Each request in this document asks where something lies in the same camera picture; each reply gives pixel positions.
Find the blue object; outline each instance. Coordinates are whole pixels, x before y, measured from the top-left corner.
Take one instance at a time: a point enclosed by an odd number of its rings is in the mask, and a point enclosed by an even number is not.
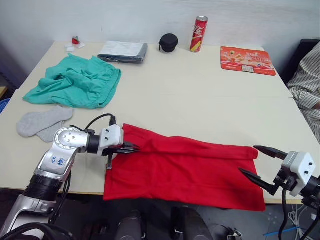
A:
[[[291,227],[291,228],[283,230],[283,233],[290,232],[290,231],[295,230],[295,229],[303,229],[303,228],[298,227],[298,226],[294,226],[294,227]],[[278,233],[279,233],[278,231],[274,231],[274,232],[269,232],[269,233],[263,234],[263,236],[269,237],[269,236],[277,235]]]
[[[7,98],[4,99],[2,101],[0,101],[0,114],[2,113],[2,111],[6,108],[7,104],[9,103],[11,98]]]

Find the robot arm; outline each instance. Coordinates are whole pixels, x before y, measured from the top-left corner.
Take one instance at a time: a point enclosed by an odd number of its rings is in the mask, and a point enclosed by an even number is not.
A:
[[[273,180],[274,185],[261,179],[258,175],[240,168],[239,170],[254,184],[265,189],[271,195],[275,195],[279,187],[290,192],[290,195],[303,197],[302,203],[314,209],[320,209],[320,179],[312,176],[316,164],[310,153],[282,152],[278,149],[254,146],[260,152],[283,160],[281,169]]]
[[[77,153],[108,156],[107,166],[111,169],[114,153],[128,154],[137,150],[134,144],[124,142],[124,131],[116,124],[102,129],[100,135],[95,135],[93,130],[80,131],[75,127],[59,129],[51,149],[44,154],[29,185],[11,209],[0,237],[19,227],[17,219],[23,212],[34,213],[24,223],[40,222],[39,219],[48,223],[49,215],[57,205],[58,192],[71,172]]]

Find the black chair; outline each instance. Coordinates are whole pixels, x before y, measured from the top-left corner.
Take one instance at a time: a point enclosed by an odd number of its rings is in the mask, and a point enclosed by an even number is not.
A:
[[[300,61],[320,42],[320,39],[302,39],[289,63],[280,77],[285,85],[292,79],[298,69]]]

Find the person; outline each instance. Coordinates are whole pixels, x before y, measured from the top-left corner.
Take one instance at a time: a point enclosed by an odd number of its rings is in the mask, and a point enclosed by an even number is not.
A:
[[[320,42],[300,61],[287,86],[320,143]]]

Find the white wall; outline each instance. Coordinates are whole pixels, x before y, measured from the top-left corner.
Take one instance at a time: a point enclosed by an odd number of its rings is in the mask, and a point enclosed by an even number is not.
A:
[[[0,46],[30,73],[53,41],[78,35],[189,44],[196,16],[209,18],[205,45],[260,45],[278,71],[300,39],[320,35],[319,0],[0,0]]]

